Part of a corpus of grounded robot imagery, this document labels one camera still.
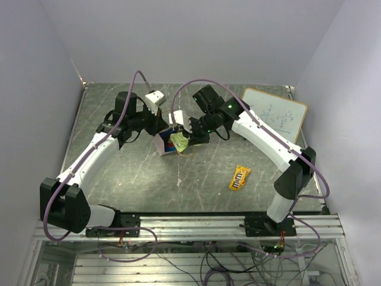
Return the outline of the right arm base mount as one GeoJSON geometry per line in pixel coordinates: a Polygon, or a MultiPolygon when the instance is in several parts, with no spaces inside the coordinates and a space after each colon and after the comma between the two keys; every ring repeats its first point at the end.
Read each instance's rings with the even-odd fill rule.
{"type": "Polygon", "coordinates": [[[239,225],[247,237],[286,237],[296,236],[294,220],[286,218],[280,223],[272,221],[265,212],[254,212],[245,215],[243,224],[239,225]]]}

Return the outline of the green snack packet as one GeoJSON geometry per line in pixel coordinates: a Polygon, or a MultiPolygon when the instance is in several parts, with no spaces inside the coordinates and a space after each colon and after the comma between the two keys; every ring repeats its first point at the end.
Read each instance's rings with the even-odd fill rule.
{"type": "Polygon", "coordinates": [[[177,152],[182,153],[187,149],[189,145],[189,139],[185,137],[181,132],[172,133],[170,135],[170,140],[173,143],[177,152]]]}

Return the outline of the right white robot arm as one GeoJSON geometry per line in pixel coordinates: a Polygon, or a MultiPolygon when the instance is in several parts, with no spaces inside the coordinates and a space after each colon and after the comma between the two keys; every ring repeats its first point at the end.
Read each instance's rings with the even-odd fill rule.
{"type": "Polygon", "coordinates": [[[259,148],[281,171],[274,182],[276,193],[266,211],[263,231],[271,236],[283,229],[283,221],[296,204],[296,198],[314,174],[316,152],[301,148],[278,135],[264,123],[250,106],[236,96],[224,100],[211,85],[206,85],[192,98],[204,113],[190,118],[191,143],[208,143],[210,133],[224,127],[259,148]]]}

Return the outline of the white paper bag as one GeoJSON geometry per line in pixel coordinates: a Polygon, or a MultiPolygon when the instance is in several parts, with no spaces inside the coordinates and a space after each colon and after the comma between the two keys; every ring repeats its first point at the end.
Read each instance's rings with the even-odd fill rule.
{"type": "Polygon", "coordinates": [[[182,153],[188,146],[190,140],[184,136],[182,131],[173,128],[164,129],[154,136],[154,144],[159,156],[170,153],[182,153]]]}

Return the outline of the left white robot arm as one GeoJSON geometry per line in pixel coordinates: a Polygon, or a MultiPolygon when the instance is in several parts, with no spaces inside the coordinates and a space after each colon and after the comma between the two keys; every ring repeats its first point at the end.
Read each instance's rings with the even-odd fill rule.
{"type": "Polygon", "coordinates": [[[44,227],[54,225],[68,232],[100,226],[109,237],[121,231],[119,210],[89,205],[84,191],[104,164],[122,148],[131,144],[132,133],[145,131],[151,136],[168,128],[160,105],[165,96],[152,91],[144,98],[135,93],[119,92],[114,109],[104,117],[96,132],[74,163],[56,178],[45,178],[40,185],[40,219],[44,227]]]}

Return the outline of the yellow M&M's packet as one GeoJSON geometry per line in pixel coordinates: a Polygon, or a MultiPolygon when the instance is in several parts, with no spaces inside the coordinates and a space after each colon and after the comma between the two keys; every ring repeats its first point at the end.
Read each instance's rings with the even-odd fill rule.
{"type": "Polygon", "coordinates": [[[233,179],[230,182],[229,188],[233,191],[237,191],[240,188],[242,188],[245,185],[246,179],[250,173],[251,173],[250,168],[237,165],[235,174],[233,176],[233,179]]]}

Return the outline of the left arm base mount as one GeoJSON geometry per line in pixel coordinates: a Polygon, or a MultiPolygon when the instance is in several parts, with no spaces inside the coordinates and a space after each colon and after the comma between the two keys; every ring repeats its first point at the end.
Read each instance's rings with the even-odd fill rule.
{"type": "Polygon", "coordinates": [[[137,238],[140,230],[140,217],[136,214],[119,212],[116,214],[110,228],[113,230],[106,230],[101,228],[87,229],[85,235],[87,238],[116,238],[121,237],[123,234],[127,238],[137,238]],[[114,230],[114,228],[133,228],[133,230],[114,230]]]}

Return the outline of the blue Burts chips bag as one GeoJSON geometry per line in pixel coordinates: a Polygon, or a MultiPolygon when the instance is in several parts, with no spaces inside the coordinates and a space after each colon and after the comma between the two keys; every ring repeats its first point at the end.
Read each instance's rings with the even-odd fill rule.
{"type": "Polygon", "coordinates": [[[174,152],[176,151],[176,147],[174,146],[173,142],[171,139],[169,139],[165,144],[164,144],[164,151],[165,152],[174,152]]]}

